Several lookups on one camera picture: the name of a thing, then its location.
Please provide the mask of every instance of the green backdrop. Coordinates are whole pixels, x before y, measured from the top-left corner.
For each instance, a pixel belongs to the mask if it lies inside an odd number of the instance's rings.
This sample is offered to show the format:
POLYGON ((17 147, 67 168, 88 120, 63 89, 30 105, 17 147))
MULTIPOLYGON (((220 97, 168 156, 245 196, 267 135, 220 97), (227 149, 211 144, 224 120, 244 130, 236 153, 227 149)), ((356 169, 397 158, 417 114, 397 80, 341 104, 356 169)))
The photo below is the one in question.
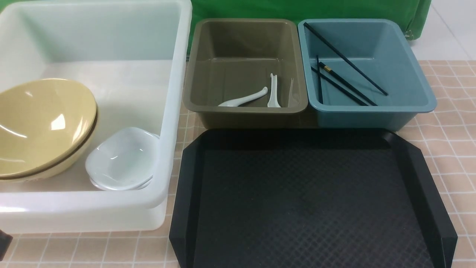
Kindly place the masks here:
MULTIPOLYGON (((20 0, 0 0, 0 10, 20 0)), ((373 18, 396 22, 408 40, 420 37, 431 0, 191 0, 189 46, 195 25, 207 18, 373 18)))

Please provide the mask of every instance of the plastic tray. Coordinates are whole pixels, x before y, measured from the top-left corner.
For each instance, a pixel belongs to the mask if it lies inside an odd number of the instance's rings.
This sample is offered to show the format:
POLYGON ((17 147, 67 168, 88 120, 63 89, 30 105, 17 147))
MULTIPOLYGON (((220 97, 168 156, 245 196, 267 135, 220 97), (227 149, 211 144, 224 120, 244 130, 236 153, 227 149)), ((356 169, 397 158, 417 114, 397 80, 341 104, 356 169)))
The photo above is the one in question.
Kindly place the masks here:
POLYGON ((195 28, 184 104, 206 128, 283 127, 308 104, 298 31, 278 19, 208 19, 195 28), (268 108, 273 73, 281 108, 268 108), (268 87, 240 107, 218 107, 268 87))
MULTIPOLYGON (((305 20, 298 25, 309 103, 321 127, 381 127, 397 131, 417 113, 436 108, 436 98, 400 28, 377 19, 305 20), (307 22, 389 95, 383 95, 304 27, 307 22), (322 79, 317 98, 316 55, 378 106, 359 106, 322 79)), ((343 86, 321 69, 321 73, 343 86)))
POLYGON ((30 1, 1 13, 0 91, 41 78, 74 79, 91 89, 100 114, 91 145, 70 169, 42 181, 0 184, 3 231, 124 231, 162 224, 190 20, 188 0, 30 1), (160 135, 154 178, 141 190, 100 191, 89 181, 85 159, 129 126, 160 135))
POLYGON ((421 151, 385 130, 209 130, 183 152, 182 268, 450 267, 421 151))

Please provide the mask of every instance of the white floor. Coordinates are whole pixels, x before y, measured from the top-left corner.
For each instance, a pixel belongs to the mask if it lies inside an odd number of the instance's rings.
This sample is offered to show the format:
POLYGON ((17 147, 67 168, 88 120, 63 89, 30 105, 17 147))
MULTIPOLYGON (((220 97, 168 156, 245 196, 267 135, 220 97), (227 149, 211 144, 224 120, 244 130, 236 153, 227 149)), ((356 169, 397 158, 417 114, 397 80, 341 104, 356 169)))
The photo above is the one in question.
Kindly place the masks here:
POLYGON ((476 60, 476 0, 432 0, 421 37, 411 41, 418 60, 476 60))

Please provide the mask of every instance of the textured tray surface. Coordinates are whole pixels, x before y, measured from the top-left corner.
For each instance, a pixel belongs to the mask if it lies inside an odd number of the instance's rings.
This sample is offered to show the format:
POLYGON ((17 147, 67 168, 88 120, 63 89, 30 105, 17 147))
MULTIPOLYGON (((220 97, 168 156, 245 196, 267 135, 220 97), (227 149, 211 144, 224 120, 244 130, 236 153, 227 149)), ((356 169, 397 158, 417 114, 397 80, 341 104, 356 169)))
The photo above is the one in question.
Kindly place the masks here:
POLYGON ((391 149, 205 152, 195 268, 433 267, 391 149))

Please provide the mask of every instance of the tiled table surface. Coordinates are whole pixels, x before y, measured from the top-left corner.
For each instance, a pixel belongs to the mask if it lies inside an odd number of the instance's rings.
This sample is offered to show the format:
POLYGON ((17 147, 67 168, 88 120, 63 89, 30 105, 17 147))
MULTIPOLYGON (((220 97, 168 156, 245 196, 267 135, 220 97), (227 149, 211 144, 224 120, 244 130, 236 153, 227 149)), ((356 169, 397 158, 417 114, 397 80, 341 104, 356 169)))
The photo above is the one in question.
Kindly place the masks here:
MULTIPOLYGON (((454 268, 476 268, 476 61, 421 61, 438 99, 399 135, 418 146, 459 235, 454 268)), ((301 117, 301 123, 312 118, 301 117)), ((15 235, 0 268, 178 268, 168 242, 180 159, 205 131, 194 113, 180 112, 169 206, 155 231, 15 235)))

